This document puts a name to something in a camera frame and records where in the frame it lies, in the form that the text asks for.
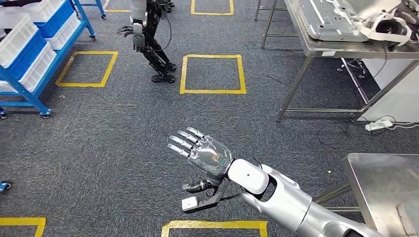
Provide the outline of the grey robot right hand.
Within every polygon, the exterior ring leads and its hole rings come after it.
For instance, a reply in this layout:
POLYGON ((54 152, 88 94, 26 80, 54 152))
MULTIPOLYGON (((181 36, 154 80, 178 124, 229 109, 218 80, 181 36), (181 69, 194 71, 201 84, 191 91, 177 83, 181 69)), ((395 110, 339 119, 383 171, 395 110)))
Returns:
POLYGON ((184 184, 182 189, 192 194, 217 189, 234 161, 231 151, 216 139, 192 127, 187 127, 186 131, 179 130, 177 134, 169 137, 175 144, 169 143, 168 148, 187 158, 205 174, 202 180, 184 184))

